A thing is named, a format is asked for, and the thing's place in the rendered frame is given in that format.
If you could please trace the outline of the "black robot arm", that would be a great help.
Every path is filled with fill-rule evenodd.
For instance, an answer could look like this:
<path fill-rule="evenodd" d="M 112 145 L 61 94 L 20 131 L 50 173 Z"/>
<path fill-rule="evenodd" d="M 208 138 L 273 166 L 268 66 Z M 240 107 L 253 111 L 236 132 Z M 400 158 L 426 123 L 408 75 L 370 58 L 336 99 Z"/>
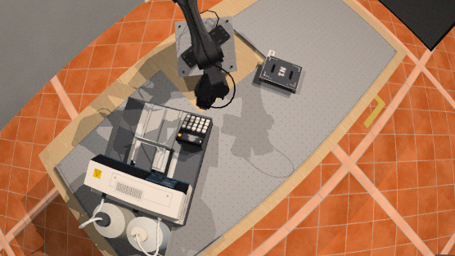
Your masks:
<path fill-rule="evenodd" d="M 225 97 L 229 93 L 229 86 L 222 70 L 210 63 L 206 54 L 211 62 L 222 68 L 221 62 L 223 62 L 224 55 L 220 45 L 225 43 L 230 38 L 230 35 L 221 25 L 218 25 L 210 32 L 206 31 L 197 8 L 197 0 L 172 1 L 177 3 L 182 9 L 191 35 L 191 46 L 181 54 L 181 57 L 190 68 L 197 64 L 199 70 L 204 70 L 204 74 L 200 78 L 196 105 L 202 110 L 209 110 L 209 107 L 206 107 L 206 105 L 209 104 L 210 106 L 213 97 Z M 215 32 L 215 34 L 212 35 L 213 32 Z M 222 41 L 218 43 L 220 39 Z M 206 54 L 201 44 L 203 45 Z M 189 52 L 191 49 L 192 51 Z M 185 58 L 183 56 L 185 56 Z M 189 64 L 189 62 L 191 64 Z M 203 76 L 207 82 L 203 79 Z"/>

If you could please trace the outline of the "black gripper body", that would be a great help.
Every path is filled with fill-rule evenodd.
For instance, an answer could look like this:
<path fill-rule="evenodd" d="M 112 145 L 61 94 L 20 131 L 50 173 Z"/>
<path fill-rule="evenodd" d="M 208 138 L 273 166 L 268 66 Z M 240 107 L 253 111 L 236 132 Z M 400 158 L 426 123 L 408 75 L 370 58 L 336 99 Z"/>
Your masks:
<path fill-rule="evenodd" d="M 199 92 L 199 83 L 200 83 L 200 78 L 199 78 L 199 80 L 198 80 L 198 82 L 197 82 L 197 84 L 196 84 L 196 87 L 195 87 L 195 89 L 194 89 L 195 97 L 197 97 L 198 92 Z M 212 98 L 212 101 L 215 101 L 215 100 L 216 100 L 216 98 L 213 97 L 213 98 Z"/>

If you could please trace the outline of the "white flexible hose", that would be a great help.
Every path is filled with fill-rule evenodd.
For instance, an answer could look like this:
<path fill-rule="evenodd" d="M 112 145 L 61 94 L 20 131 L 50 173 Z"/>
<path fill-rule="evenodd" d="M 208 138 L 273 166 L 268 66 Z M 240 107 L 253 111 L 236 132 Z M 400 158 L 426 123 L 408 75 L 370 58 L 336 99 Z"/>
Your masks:
<path fill-rule="evenodd" d="M 83 224 L 81 224 L 80 226 L 78 226 L 78 229 L 82 229 L 83 227 L 85 227 L 85 225 L 87 226 L 87 224 L 89 224 L 90 222 L 94 222 L 94 221 L 97 221 L 97 220 L 102 220 L 102 218 L 95 218 L 95 215 L 96 215 L 97 212 L 100 212 L 103 203 L 104 203 L 104 199 L 101 199 L 101 204 L 100 204 L 98 210 L 95 212 L 95 214 L 90 218 L 91 220 L 89 219 L 88 221 L 86 221 Z"/>

